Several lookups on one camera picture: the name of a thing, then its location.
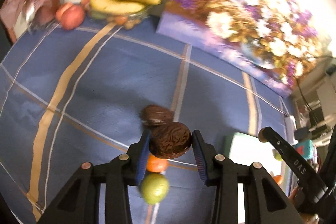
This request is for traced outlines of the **large orange fruit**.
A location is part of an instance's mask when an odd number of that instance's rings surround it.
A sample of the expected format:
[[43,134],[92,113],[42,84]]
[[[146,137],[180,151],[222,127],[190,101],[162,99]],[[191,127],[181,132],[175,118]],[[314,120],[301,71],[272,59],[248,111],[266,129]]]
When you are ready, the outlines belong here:
[[272,178],[278,185],[281,185],[284,180],[284,177],[282,175],[272,176]]

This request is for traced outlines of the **small green fruit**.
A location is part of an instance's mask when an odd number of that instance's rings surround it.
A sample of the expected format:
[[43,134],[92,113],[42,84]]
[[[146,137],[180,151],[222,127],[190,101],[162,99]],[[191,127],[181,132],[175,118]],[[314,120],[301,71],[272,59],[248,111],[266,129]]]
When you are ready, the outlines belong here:
[[272,152],[273,152],[273,157],[277,161],[283,161],[282,156],[280,155],[280,153],[276,149],[272,149]]

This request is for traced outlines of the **teal toy box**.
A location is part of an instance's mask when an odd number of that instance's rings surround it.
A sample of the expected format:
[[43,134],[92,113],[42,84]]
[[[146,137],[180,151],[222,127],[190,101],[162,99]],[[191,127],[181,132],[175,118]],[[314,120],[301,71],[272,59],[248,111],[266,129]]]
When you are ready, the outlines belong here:
[[310,139],[298,142],[293,148],[305,159],[311,160],[314,156],[314,145]]

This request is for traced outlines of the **white tray green rim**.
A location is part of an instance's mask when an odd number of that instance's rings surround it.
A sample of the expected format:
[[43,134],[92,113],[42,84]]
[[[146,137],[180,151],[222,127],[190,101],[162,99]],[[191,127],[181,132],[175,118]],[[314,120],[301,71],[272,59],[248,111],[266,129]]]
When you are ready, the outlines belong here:
[[272,149],[270,143],[262,143],[255,136],[236,132],[225,137],[223,153],[237,164],[251,165],[253,162],[260,162],[271,176],[284,177],[282,162],[273,157]]

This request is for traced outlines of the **white power strip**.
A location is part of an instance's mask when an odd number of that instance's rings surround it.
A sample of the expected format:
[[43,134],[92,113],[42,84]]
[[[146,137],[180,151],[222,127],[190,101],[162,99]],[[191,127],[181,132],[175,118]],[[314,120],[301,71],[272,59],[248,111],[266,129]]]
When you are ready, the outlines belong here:
[[285,129],[286,129],[286,139],[289,144],[294,145],[297,143],[295,140],[294,132],[296,131],[295,118],[292,115],[286,116],[284,118]]

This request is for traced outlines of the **small brown kiwi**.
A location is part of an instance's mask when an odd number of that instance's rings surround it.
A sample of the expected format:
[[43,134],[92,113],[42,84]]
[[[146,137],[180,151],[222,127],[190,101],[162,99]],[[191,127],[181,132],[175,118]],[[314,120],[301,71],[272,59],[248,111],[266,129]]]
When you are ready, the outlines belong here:
[[266,139],[265,136],[264,136],[264,128],[262,128],[262,129],[259,131],[257,137],[258,137],[258,139],[259,139],[260,142],[262,142],[262,143],[266,143],[266,142],[267,142],[267,139]]

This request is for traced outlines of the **small orange tangerine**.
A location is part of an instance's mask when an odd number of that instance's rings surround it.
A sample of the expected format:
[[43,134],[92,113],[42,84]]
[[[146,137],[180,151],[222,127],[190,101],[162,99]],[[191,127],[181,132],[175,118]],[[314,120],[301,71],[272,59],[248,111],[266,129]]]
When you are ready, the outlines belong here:
[[146,165],[146,170],[148,170],[149,172],[162,173],[165,170],[167,170],[168,166],[169,166],[168,160],[157,158],[151,153],[149,154]]

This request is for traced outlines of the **blue plaid tablecloth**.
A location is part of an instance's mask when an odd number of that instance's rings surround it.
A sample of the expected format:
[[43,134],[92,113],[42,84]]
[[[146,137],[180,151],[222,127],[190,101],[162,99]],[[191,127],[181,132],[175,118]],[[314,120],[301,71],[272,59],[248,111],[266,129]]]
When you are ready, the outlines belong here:
[[22,35],[1,62],[1,193],[22,223],[35,223],[81,163],[111,161],[137,142],[140,111],[170,109],[224,152],[236,132],[270,126],[286,136],[288,100],[241,70],[157,34],[86,20]]

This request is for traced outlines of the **floral canvas painting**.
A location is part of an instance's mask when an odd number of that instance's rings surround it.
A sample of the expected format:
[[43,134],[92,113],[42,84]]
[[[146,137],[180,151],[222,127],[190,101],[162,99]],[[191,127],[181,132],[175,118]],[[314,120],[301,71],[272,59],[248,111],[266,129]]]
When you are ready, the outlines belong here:
[[335,0],[169,0],[157,31],[288,96],[335,57]]

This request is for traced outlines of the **red apple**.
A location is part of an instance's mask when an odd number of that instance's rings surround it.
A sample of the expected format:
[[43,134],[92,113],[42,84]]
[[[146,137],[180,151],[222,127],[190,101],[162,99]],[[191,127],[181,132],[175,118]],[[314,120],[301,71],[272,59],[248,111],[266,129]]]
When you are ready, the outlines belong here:
[[85,11],[81,5],[72,5],[63,12],[60,25],[65,30],[73,30],[80,26],[85,19]]
[[62,15],[66,10],[68,10],[70,7],[72,7],[74,4],[71,2],[67,2],[62,4],[55,13],[55,19],[60,22]]
[[80,5],[85,11],[88,11],[90,8],[90,0],[81,0]]

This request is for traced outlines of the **clear plastic fruit container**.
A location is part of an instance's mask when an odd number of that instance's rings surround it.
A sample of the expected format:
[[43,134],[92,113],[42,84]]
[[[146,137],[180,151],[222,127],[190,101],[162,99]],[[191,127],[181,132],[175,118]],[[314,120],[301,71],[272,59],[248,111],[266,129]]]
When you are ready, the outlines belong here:
[[125,29],[130,30],[149,17],[149,11],[152,7],[153,6],[146,6],[144,9],[136,13],[114,15],[107,12],[96,11],[91,8],[90,4],[88,4],[85,7],[85,11],[93,20],[98,20],[102,23],[114,23],[116,26],[122,26]]

